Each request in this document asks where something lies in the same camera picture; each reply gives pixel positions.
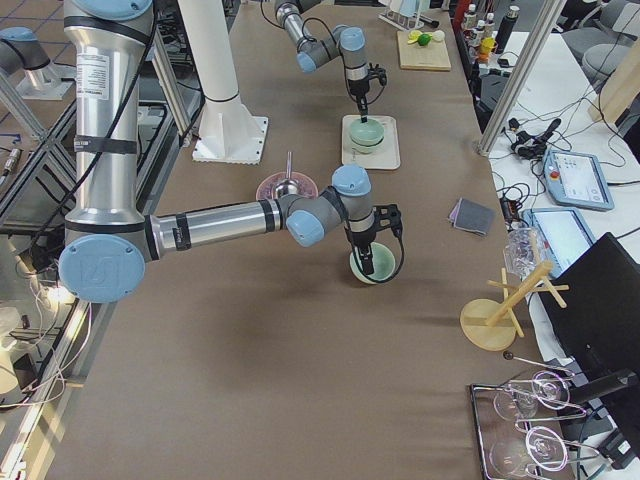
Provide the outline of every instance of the brown table surface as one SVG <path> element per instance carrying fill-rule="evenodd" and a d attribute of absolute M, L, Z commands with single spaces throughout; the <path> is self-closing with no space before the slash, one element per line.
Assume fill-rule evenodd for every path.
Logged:
<path fill-rule="evenodd" d="M 149 264 L 117 308 L 47 478 L 480 478 L 467 385 L 521 365 L 473 346 L 459 312 L 501 298 L 486 280 L 499 278 L 506 234 L 450 27 L 451 72 L 400 71 L 379 12 L 309 14 L 362 26 L 369 59 L 388 69 L 371 114 L 396 118 L 402 166 L 370 175 L 375 201 L 403 213 L 398 278 L 358 282 L 342 231 L 310 249 L 278 232 Z M 321 186 L 340 165 L 341 118 L 355 113 L 340 61 L 299 73 L 256 4 L 241 6 L 231 37 L 243 101 L 270 118 L 264 158 L 194 163 L 184 151 L 158 214 L 251 201 L 287 150 Z M 449 225 L 461 196 L 496 211 L 487 237 Z M 379 238 L 397 253 L 390 234 Z M 526 333 L 514 351 L 536 357 Z"/>

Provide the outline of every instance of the table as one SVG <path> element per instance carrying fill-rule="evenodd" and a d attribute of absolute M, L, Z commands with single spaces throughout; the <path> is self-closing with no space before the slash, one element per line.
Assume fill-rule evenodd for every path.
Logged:
<path fill-rule="evenodd" d="M 526 38 L 527 33 L 514 32 L 506 50 L 519 53 Z M 591 101 L 595 101 L 596 98 L 561 35 L 551 34 L 509 118 L 516 117 L 521 122 L 527 121 L 523 128 L 531 134 L 541 133 L 557 114 L 549 115 L 547 112 L 559 111 L 565 105 L 580 100 L 583 96 Z M 587 112 L 589 106 L 590 103 L 583 100 L 562 114 L 558 114 L 562 119 L 558 131 L 563 132 L 568 138 L 573 151 L 593 153 L 601 162 L 624 164 L 621 167 L 610 164 L 602 165 L 608 182 L 627 182 L 640 179 L 640 165 L 626 143 L 615 136 L 606 125 L 602 123 L 592 125 L 593 121 Z M 558 147 L 567 148 L 562 140 L 558 140 L 558 135 L 554 135 L 552 141 L 557 142 Z M 535 191 L 536 180 L 529 169 L 529 162 L 516 159 L 514 155 L 508 155 L 510 143 L 505 135 L 501 135 L 489 156 L 493 171 L 497 174 L 494 175 L 496 188 L 502 187 L 504 180 L 507 185 L 516 182 L 527 183 L 532 191 Z M 614 235 L 621 235 L 640 226 L 640 218 L 637 214 L 640 185 L 610 187 L 610 189 L 615 209 L 608 212 L 581 210 L 596 238 L 600 238 L 608 231 Z M 527 200 L 524 208 L 544 208 L 554 205 L 551 197 L 548 194 L 543 194 Z M 640 234 L 625 237 L 620 242 L 636 261 L 640 260 Z M 565 354 L 555 339 L 549 318 L 537 295 L 532 297 L 530 314 L 536 328 L 538 345 L 543 358 L 551 360 L 564 357 Z M 605 436 L 606 434 L 594 436 L 587 443 L 597 445 Z M 586 462 L 587 471 L 592 473 L 599 466 L 599 463 Z M 603 480 L 635 479 L 639 475 L 640 461 L 636 458 L 625 470 L 605 471 L 598 478 Z"/>
<path fill-rule="evenodd" d="M 427 73 L 399 70 L 380 11 L 310 14 L 362 26 L 370 61 L 388 69 L 370 111 L 396 118 L 402 165 L 371 181 L 377 203 L 402 210 L 403 271 L 359 283 L 340 231 L 312 249 L 280 232 L 149 264 L 117 307 L 47 478 L 480 478 L 467 385 L 500 383 L 521 365 L 473 346 L 459 312 L 500 298 L 486 280 L 499 278 L 506 234 L 497 219 L 484 238 L 447 222 L 460 196 L 499 207 L 446 14 L 429 12 L 452 70 Z M 320 185 L 339 166 L 340 121 L 355 111 L 341 64 L 300 74 L 255 4 L 241 6 L 231 40 L 243 101 L 270 118 L 263 160 L 194 163 L 185 150 L 159 214 L 250 201 L 288 150 Z M 514 351 L 535 358 L 526 331 Z"/>

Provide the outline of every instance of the white desk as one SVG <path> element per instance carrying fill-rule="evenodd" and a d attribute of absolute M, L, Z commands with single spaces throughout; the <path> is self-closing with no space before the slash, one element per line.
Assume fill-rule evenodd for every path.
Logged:
<path fill-rule="evenodd" d="M 514 32 L 507 44 L 506 51 L 519 53 L 526 38 L 527 33 Z M 515 117 L 521 123 L 533 119 L 522 128 L 532 135 L 542 133 L 551 120 L 556 118 L 556 114 L 549 114 L 550 112 L 563 109 L 585 95 L 591 101 L 596 99 L 595 93 L 590 88 L 580 66 L 562 37 L 552 34 L 540 54 L 538 63 L 529 75 L 509 118 Z M 589 102 L 583 100 L 558 115 L 562 119 L 558 131 L 568 137 L 574 152 L 595 154 L 601 162 L 610 162 L 616 165 L 624 163 L 621 168 L 607 164 L 602 165 L 608 182 L 627 182 L 640 179 L 640 165 L 628 146 L 619 137 L 613 135 L 604 123 L 592 125 L 586 131 L 577 133 L 593 123 L 587 112 L 589 106 Z M 558 140 L 557 134 L 552 137 L 552 141 L 560 148 L 568 148 L 564 141 Z M 535 192 L 537 181 L 531 174 L 529 161 L 521 160 L 515 155 L 508 155 L 511 152 L 510 145 L 511 141 L 505 135 L 499 137 L 489 155 L 493 171 L 505 180 L 506 185 L 524 182 L 531 187 L 532 192 Z M 494 180 L 496 188 L 503 186 L 502 179 L 497 175 L 494 175 Z M 640 205 L 640 185 L 611 187 L 611 193 L 615 202 L 614 210 L 609 212 L 581 210 L 596 238 L 605 232 L 612 232 L 616 236 L 621 235 L 640 226 L 640 215 L 637 210 Z M 553 199 L 546 193 L 528 199 L 524 208 L 534 206 L 543 208 L 554 205 Z M 636 261 L 640 261 L 640 232 L 623 238 L 621 243 Z M 563 357 L 564 352 L 555 341 L 549 318 L 537 296 L 531 301 L 530 314 L 536 327 L 538 345 L 543 358 L 550 360 L 551 358 Z M 586 443 L 597 445 L 604 436 L 594 436 Z M 600 461 L 584 462 L 584 465 L 587 471 L 592 474 L 600 463 Z M 598 478 L 601 480 L 637 480 L 640 478 L 640 461 L 636 458 L 623 471 L 608 469 Z"/>

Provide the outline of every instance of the label sticker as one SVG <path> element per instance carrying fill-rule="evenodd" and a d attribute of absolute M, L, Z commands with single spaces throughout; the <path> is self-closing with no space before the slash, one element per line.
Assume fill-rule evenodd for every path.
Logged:
<path fill-rule="evenodd" d="M 76 95 L 109 100 L 109 57 L 80 53 L 76 66 Z"/>

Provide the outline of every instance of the bottle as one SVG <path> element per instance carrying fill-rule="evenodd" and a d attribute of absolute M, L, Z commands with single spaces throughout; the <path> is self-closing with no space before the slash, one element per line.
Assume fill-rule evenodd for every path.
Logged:
<path fill-rule="evenodd" d="M 469 10 L 467 10 L 464 14 L 464 18 L 462 19 L 462 31 L 473 30 L 473 27 L 476 26 L 476 6 L 474 3 L 469 5 Z"/>
<path fill-rule="evenodd" d="M 471 35 L 469 36 L 469 46 L 473 48 L 478 48 L 480 46 L 480 42 L 482 41 L 484 34 L 484 20 L 478 20 L 478 24 L 471 31 Z"/>
<path fill-rule="evenodd" d="M 509 41 L 509 37 L 511 36 L 511 32 L 513 31 L 513 26 L 518 20 L 519 13 L 520 7 L 512 5 L 509 7 L 509 11 L 500 22 L 500 28 L 498 28 L 498 35 L 496 36 L 496 43 L 498 44 L 496 53 L 504 52 L 507 42 Z"/>
<path fill-rule="evenodd" d="M 487 19 L 484 23 L 484 34 L 482 35 L 482 38 L 493 37 L 494 26 L 495 23 L 493 22 L 493 13 L 489 12 L 487 13 Z"/>
<path fill-rule="evenodd" d="M 464 18 L 464 14 L 469 10 L 469 4 L 473 3 L 472 0 L 458 0 L 456 5 L 456 11 L 453 14 L 453 31 L 458 33 L 460 28 L 462 27 L 462 19 Z"/>

